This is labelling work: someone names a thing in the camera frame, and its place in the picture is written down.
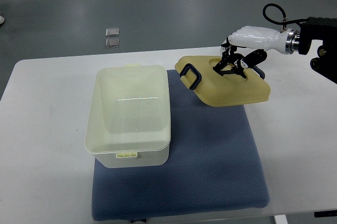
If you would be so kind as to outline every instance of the gray floor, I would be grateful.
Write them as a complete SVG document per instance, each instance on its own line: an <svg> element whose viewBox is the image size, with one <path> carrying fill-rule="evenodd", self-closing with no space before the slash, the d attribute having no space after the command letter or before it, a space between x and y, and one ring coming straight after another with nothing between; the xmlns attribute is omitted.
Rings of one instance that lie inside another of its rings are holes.
<svg viewBox="0 0 337 224"><path fill-rule="evenodd" d="M278 28L262 16L263 6L270 2L280 4L289 19L337 17L337 0L0 0L6 19L0 26L0 97L20 60L219 46L245 25ZM269 13L280 20L277 11ZM120 28L120 47L105 48L108 27ZM313 213L291 215L288 220L337 222L336 217L315 219Z"/></svg>

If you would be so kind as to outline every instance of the robotic hand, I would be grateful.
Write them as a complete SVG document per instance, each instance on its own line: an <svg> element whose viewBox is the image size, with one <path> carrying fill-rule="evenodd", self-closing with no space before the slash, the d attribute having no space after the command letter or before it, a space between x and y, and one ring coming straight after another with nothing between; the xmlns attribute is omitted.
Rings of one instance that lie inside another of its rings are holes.
<svg viewBox="0 0 337 224"><path fill-rule="evenodd" d="M269 6L278 8L283 14L283 21L276 22L267 17L265 11ZM252 68L261 78L264 73L256 65L267 58L266 51L275 49L282 54L307 54L312 40L322 40L323 45L318 48L318 57L311 60L313 70L337 83L337 18L316 18L287 21L284 10L276 4L267 4L263 9L263 16L273 24L282 25L282 30L245 26L232 33L221 45L222 59L213 70L220 75L238 74L246 78L244 69ZM297 30L287 29L287 24L296 23ZM238 47L256 49L247 56L235 53ZM223 70L231 64L231 70Z"/></svg>

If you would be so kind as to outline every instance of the blue foam pad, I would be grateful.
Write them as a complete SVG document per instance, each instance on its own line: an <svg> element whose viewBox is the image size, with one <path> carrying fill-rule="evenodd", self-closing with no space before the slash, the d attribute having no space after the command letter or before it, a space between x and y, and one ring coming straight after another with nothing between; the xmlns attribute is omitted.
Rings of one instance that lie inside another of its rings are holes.
<svg viewBox="0 0 337 224"><path fill-rule="evenodd" d="M160 166L109 169L95 160L94 220L267 206L269 195L244 107L202 103L168 71L171 143Z"/></svg>

